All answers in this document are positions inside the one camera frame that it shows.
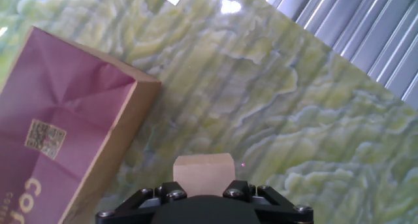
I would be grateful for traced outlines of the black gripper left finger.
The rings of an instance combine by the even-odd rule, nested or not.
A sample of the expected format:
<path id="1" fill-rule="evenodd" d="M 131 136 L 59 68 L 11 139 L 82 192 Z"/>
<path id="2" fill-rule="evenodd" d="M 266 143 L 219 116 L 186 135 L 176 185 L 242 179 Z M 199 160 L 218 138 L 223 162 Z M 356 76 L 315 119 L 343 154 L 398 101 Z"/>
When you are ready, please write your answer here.
<path id="1" fill-rule="evenodd" d="M 149 224 L 164 204 L 187 198 L 178 182 L 166 182 L 151 188 L 139 189 L 117 208 L 98 212 L 96 224 Z"/>

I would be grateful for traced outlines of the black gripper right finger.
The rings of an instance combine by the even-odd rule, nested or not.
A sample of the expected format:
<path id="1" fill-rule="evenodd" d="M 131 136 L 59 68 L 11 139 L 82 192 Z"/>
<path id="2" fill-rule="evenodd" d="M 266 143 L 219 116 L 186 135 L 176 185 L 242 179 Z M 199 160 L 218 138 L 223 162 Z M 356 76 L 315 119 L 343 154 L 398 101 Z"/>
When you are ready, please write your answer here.
<path id="1" fill-rule="evenodd" d="M 293 204 L 269 185 L 255 186 L 244 180 L 234 180 L 224 190 L 223 198 L 244 204 L 260 223 L 313 224 L 314 210 Z"/>

